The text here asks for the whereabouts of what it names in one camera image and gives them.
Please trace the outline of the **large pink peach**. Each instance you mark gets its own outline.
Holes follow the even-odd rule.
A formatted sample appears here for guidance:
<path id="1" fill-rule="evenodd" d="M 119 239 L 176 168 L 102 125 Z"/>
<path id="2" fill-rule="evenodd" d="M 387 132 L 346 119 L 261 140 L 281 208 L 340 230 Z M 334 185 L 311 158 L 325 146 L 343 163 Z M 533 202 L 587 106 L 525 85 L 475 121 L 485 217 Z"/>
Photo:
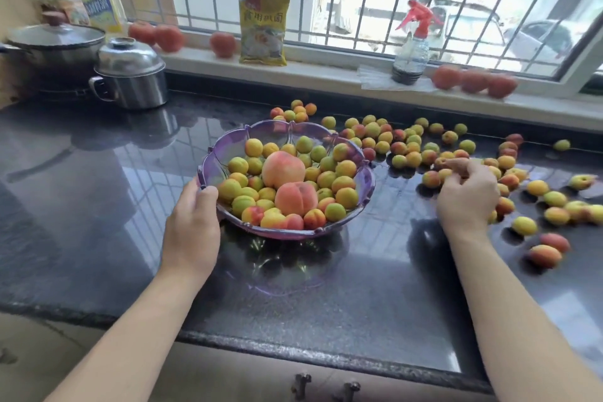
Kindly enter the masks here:
<path id="1" fill-rule="evenodd" d="M 303 217 L 318 207 L 317 190 L 307 182 L 288 182 L 277 189 L 274 203 L 283 215 Z"/>
<path id="2" fill-rule="evenodd" d="M 283 151 L 270 154 L 262 166 L 262 180 L 266 187 L 279 189 L 290 182 L 305 180 L 306 167 L 301 159 Z"/>

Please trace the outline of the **person's left forearm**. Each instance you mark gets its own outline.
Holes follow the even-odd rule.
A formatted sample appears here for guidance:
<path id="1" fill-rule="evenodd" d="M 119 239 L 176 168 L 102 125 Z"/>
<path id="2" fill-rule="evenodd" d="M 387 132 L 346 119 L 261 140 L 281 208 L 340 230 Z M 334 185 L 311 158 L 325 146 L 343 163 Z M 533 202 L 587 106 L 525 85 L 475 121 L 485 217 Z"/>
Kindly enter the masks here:
<path id="1" fill-rule="evenodd" d="M 43 402 L 148 402 L 193 300 L 213 269 L 213 264 L 163 264 Z"/>

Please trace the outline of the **person's right hand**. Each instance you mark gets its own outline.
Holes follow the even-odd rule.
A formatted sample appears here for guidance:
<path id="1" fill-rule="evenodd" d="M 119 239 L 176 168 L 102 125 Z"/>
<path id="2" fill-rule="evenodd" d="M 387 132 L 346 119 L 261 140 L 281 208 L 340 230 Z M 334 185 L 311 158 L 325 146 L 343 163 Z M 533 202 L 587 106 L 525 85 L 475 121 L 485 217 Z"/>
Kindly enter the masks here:
<path id="1" fill-rule="evenodd" d="M 437 215 L 451 245 L 459 242 L 477 242 L 488 234 L 488 221 L 499 197 L 450 197 L 437 199 Z"/>

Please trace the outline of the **black gas stove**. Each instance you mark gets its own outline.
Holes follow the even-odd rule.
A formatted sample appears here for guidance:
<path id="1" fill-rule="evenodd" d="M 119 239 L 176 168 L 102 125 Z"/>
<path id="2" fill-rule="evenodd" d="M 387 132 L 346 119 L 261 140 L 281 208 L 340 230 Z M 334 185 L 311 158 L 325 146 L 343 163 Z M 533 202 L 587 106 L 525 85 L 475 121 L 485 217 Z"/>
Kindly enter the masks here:
<path id="1" fill-rule="evenodd" d="M 92 92 L 83 86 L 54 84 L 31 71 L 0 68 L 0 108 L 26 101 L 65 103 L 92 99 Z"/>

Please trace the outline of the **person's right forearm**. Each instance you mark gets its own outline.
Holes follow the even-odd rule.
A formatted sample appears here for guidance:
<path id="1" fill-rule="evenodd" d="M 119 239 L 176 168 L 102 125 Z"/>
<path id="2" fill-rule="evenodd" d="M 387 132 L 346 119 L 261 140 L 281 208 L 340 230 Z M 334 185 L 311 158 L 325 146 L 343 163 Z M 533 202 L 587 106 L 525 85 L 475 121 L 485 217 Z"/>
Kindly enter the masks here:
<path id="1" fill-rule="evenodd" d="M 498 402 L 603 402 L 603 381 L 501 259 L 486 225 L 444 230 Z"/>

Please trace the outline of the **person's left hand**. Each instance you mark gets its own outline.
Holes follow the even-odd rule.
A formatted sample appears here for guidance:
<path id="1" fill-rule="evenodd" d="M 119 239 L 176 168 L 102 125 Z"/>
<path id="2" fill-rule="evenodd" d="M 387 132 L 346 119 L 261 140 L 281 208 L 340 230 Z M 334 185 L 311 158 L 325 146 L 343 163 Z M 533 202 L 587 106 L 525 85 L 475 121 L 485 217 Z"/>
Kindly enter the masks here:
<path id="1" fill-rule="evenodd" d="M 199 286 L 213 272 L 220 247 L 220 223 L 200 219 L 198 179 L 183 188 L 165 223 L 160 273 L 189 280 Z"/>

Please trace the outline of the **red tomato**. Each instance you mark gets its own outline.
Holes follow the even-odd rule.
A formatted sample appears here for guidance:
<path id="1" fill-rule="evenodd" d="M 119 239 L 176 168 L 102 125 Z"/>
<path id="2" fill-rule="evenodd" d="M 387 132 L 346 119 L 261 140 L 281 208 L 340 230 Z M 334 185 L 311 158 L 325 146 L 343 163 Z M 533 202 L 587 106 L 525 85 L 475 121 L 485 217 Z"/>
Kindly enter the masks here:
<path id="1" fill-rule="evenodd" d="M 177 53 L 185 46 L 185 36 L 176 25 L 156 26 L 155 41 L 166 53 Z"/>
<path id="2" fill-rule="evenodd" d="M 431 81 L 434 87 L 440 90 L 451 90 L 459 86 L 461 83 L 463 71 L 453 65 L 439 66 L 431 76 Z"/>
<path id="3" fill-rule="evenodd" d="M 505 74 L 490 74 L 487 83 L 487 95 L 494 99 L 504 99 L 514 93 L 517 79 Z"/>
<path id="4" fill-rule="evenodd" d="M 218 58 L 229 59 L 237 50 L 236 38 L 227 32 L 214 32 L 209 38 L 210 49 Z"/>
<path id="5" fill-rule="evenodd" d="M 128 26 L 128 37 L 153 47 L 156 44 L 155 26 L 146 21 L 135 21 Z"/>
<path id="6" fill-rule="evenodd" d="M 467 94 L 478 94 L 487 90 L 491 74 L 483 70 L 464 70 L 461 72 L 459 85 Z"/>

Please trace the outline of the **scattered loose apricots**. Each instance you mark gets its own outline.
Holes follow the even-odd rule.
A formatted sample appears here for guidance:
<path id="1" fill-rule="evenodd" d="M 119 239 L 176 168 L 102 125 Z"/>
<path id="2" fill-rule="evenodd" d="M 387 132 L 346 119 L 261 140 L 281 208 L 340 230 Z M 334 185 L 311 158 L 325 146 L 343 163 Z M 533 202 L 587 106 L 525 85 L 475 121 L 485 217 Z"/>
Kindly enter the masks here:
<path id="1" fill-rule="evenodd" d="M 452 131 L 458 124 L 467 133 L 447 144 L 440 134 L 425 129 L 421 146 L 440 148 L 435 163 L 395 168 L 393 154 L 377 154 L 369 165 L 376 186 L 368 205 L 342 231 L 312 240 L 267 240 L 262 246 L 269 271 L 306 270 L 332 266 L 344 254 L 362 268 L 420 271 L 436 278 L 455 272 L 448 241 L 435 217 L 441 187 L 428 187 L 423 177 L 441 171 L 443 156 L 461 149 L 501 177 L 498 201 L 488 233 L 494 247 L 511 266 L 538 274 L 544 269 L 526 256 L 535 246 L 559 246 L 560 254 L 580 248 L 603 251 L 603 126 L 585 132 L 544 123 L 499 118 L 377 101 L 359 104 L 344 100 L 340 108 L 329 101 L 327 116 L 384 118 L 393 129 L 410 128 L 418 118 Z"/>

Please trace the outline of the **purple plastic fruit bowl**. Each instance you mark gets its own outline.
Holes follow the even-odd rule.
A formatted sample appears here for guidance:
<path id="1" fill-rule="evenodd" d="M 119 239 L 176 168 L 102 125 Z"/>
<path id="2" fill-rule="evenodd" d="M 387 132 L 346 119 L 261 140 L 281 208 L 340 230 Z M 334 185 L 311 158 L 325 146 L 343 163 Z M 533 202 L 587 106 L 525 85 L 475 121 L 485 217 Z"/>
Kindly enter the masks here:
<path id="1" fill-rule="evenodd" d="M 260 226 L 244 223 L 235 217 L 226 207 L 223 200 L 218 200 L 217 210 L 223 214 L 226 221 L 250 234 L 262 238 L 284 241 L 300 241 L 326 236 L 341 229 L 345 224 L 352 221 L 369 204 L 376 187 L 376 177 L 366 160 L 362 150 L 339 135 L 330 132 L 324 126 L 312 122 L 285 122 L 280 120 L 263 120 L 243 128 L 233 129 L 223 134 L 214 146 L 208 148 L 208 154 L 198 167 L 198 180 L 201 186 L 214 185 L 227 179 L 227 161 L 237 155 L 244 154 L 244 145 L 248 139 L 260 139 L 261 141 L 275 142 L 279 144 L 292 143 L 301 136 L 308 136 L 315 142 L 323 145 L 327 153 L 340 143 L 346 144 L 349 151 L 347 157 L 357 167 L 356 191 L 359 194 L 359 204 L 347 213 L 343 220 L 331 223 L 318 230 L 264 230 Z"/>

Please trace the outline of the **spray bottle with red trigger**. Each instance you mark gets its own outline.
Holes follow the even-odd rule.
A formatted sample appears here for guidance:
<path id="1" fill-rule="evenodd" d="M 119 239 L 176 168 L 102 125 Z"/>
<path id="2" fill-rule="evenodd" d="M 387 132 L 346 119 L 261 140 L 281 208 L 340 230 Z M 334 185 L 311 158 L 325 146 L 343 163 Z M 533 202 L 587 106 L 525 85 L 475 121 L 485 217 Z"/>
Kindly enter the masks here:
<path id="1" fill-rule="evenodd" d="M 430 38 L 441 35 L 443 21 L 417 0 L 408 0 L 409 10 L 395 31 L 403 43 L 395 53 L 392 79 L 402 85 L 414 85 L 430 60 Z"/>

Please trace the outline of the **white car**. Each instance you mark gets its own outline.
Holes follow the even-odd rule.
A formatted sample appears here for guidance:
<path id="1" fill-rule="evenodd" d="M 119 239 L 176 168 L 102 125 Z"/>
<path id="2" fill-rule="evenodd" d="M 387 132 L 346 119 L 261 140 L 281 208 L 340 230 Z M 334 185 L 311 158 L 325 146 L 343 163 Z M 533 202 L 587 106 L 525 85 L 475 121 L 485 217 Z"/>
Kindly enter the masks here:
<path id="1" fill-rule="evenodd" d="M 505 49 L 498 14 L 462 0 L 418 1 L 433 12 L 427 36 L 431 61 L 493 67 Z"/>

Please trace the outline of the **heap of apricots in bowl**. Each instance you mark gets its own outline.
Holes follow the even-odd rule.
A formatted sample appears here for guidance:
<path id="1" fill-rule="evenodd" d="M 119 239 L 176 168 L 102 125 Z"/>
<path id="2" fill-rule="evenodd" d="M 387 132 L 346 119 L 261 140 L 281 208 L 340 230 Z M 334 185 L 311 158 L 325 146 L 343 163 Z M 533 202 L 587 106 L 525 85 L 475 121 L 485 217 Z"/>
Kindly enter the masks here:
<path id="1" fill-rule="evenodd" d="M 306 167 L 302 182 L 312 184 L 317 190 L 318 207 L 303 217 L 283 215 L 274 203 L 277 190 L 263 183 L 263 163 L 278 151 L 301 159 Z M 218 199 L 244 223 L 269 230 L 318 230 L 343 220 L 359 204 L 357 167 L 348 159 L 348 151 L 346 144 L 340 143 L 328 154 L 323 145 L 308 136 L 285 144 L 248 139 L 244 156 L 227 161 L 227 179 L 217 186 Z"/>

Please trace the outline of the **white window frame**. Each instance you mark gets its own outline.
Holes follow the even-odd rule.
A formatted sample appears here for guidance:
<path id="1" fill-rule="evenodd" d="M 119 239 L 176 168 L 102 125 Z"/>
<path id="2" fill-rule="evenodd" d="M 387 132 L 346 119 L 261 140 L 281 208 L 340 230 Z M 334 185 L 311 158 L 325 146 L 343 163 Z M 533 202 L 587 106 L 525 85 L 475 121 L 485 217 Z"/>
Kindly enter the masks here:
<path id="1" fill-rule="evenodd" d="M 241 80 L 254 84 L 284 86 L 303 90 L 359 96 L 441 108 L 488 116 L 518 118 L 562 126 L 599 128 L 603 125 L 603 21 L 587 31 L 577 51 L 570 55 L 553 77 L 519 72 L 461 66 L 449 62 L 426 65 L 424 77 L 430 78 L 441 65 L 464 70 L 483 70 L 517 79 L 516 91 L 504 99 L 494 99 L 486 90 L 464 93 L 460 86 L 430 93 L 416 91 L 364 90 L 358 77 L 361 65 L 389 71 L 395 55 L 375 55 L 356 50 L 319 47 L 302 42 L 286 42 L 283 51 L 286 66 L 239 63 L 234 58 L 219 59 L 210 51 L 212 32 L 231 33 L 239 47 L 240 0 L 174 0 L 177 24 L 185 46 L 177 53 L 166 53 L 168 69 L 173 72 Z"/>

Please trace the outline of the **yellow food packet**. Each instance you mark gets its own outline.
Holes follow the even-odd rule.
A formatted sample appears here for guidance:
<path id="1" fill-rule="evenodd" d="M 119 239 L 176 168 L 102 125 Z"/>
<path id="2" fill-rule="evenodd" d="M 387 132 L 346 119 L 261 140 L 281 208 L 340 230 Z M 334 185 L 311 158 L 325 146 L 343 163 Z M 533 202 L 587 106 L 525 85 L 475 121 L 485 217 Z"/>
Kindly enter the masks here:
<path id="1" fill-rule="evenodd" d="M 240 0 L 240 63 L 286 66 L 283 44 L 290 0 Z"/>

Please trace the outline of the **large steel pot with lid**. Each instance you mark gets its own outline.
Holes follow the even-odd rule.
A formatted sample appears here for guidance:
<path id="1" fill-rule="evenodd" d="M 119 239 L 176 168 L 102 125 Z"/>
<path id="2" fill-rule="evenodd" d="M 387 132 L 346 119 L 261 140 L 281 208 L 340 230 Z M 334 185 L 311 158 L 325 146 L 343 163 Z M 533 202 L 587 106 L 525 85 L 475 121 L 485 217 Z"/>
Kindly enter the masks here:
<path id="1" fill-rule="evenodd" d="M 49 79 L 85 81 L 94 75 L 98 51 L 106 42 L 103 30 L 64 22 L 60 12 L 43 12 L 45 23 L 11 30 L 0 42 L 0 54 L 25 59 Z"/>

